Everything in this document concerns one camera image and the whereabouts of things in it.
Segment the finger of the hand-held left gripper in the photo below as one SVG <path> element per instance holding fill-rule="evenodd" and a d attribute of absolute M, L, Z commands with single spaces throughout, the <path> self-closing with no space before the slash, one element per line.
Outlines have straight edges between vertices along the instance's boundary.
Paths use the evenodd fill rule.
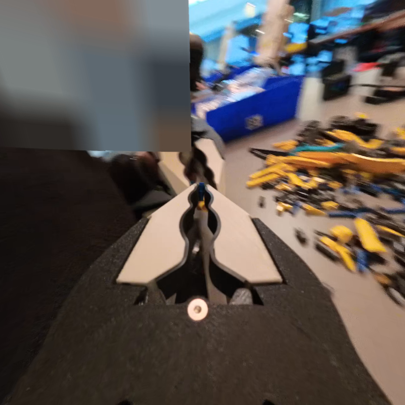
<path fill-rule="evenodd" d="M 199 139 L 196 141 L 196 148 L 205 156 L 205 167 L 208 170 L 210 184 L 217 191 L 225 194 L 225 160 L 216 144 L 212 139 Z"/>
<path fill-rule="evenodd" d="M 172 191 L 184 191 L 190 187 L 181 152 L 158 152 L 158 160 L 159 170 Z"/>

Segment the white sign board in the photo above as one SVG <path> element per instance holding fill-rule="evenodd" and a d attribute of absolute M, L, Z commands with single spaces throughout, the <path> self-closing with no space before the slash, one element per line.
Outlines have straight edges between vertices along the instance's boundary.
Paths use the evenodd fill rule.
<path fill-rule="evenodd" d="M 262 17 L 256 41 L 255 64 L 271 67 L 281 74 L 280 59 L 286 45 L 286 37 L 295 8 L 288 0 L 269 0 Z"/>
<path fill-rule="evenodd" d="M 227 66 L 226 56 L 230 41 L 233 39 L 234 34 L 235 34 L 235 22 L 230 22 L 226 26 L 224 33 L 221 37 L 219 53 L 217 56 L 217 69 L 221 72 L 225 71 L 226 69 Z"/>

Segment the background wooden desk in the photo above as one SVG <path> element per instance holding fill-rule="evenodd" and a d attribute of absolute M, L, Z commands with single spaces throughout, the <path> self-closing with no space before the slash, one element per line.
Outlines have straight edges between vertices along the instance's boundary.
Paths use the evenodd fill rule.
<path fill-rule="evenodd" d="M 397 29 L 403 27 L 405 24 L 405 14 L 403 12 L 398 12 L 391 14 L 386 18 L 376 19 L 368 24 L 364 24 L 360 27 L 341 31 L 339 33 L 331 35 L 319 36 L 315 39 L 310 40 L 308 43 L 312 46 L 320 46 L 324 43 L 334 41 L 336 39 L 345 39 L 352 36 L 356 36 L 369 31 L 385 32 L 392 29 Z"/>

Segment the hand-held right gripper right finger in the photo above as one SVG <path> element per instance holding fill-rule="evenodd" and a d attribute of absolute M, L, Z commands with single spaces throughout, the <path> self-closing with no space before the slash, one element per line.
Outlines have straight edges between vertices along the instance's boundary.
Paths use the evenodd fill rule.
<path fill-rule="evenodd" d="M 210 185 L 205 189 L 213 263 L 250 285 L 280 284 L 279 273 L 252 217 Z"/>

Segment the pile of mixed toy bricks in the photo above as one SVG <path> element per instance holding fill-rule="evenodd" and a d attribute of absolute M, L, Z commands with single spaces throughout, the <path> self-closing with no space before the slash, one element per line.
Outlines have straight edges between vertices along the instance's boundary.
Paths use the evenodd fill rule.
<path fill-rule="evenodd" d="M 386 138 L 359 114 L 334 116 L 327 128 L 308 121 L 273 149 L 251 148 L 264 168 L 246 186 L 276 192 L 276 213 L 352 220 L 314 230 L 315 249 L 348 271 L 370 271 L 386 295 L 404 307 L 404 125 Z"/>

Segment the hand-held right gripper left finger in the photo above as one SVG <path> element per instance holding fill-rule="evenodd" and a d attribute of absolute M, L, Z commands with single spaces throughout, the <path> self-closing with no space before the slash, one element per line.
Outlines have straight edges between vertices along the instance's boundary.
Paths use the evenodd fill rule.
<path fill-rule="evenodd" d="M 148 285 L 179 269 L 188 256 L 187 216 L 194 213 L 193 184 L 147 218 L 116 282 Z"/>

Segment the clear plastic bag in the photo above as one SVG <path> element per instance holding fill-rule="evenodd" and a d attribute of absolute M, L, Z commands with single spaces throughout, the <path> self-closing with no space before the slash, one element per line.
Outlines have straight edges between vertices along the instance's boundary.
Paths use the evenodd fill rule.
<path fill-rule="evenodd" d="M 250 68 L 232 79 L 218 83 L 216 89 L 200 91 L 194 96 L 192 103 L 201 106 L 205 111 L 211 111 L 241 101 L 263 92 L 270 76 L 271 68 Z"/>

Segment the blue storage bin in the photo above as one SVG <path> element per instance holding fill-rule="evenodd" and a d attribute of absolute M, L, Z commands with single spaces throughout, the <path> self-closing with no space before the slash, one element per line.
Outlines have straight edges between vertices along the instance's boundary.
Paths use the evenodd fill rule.
<path fill-rule="evenodd" d="M 253 67 L 258 66 L 236 67 L 228 73 L 217 71 L 207 78 L 207 84 L 211 85 L 210 89 L 216 89 L 223 80 L 232 79 Z M 204 119 L 227 143 L 294 119 L 304 78 L 303 75 L 277 75 L 272 69 L 272 76 L 266 80 L 263 92 L 211 111 L 191 103 L 191 112 Z"/>

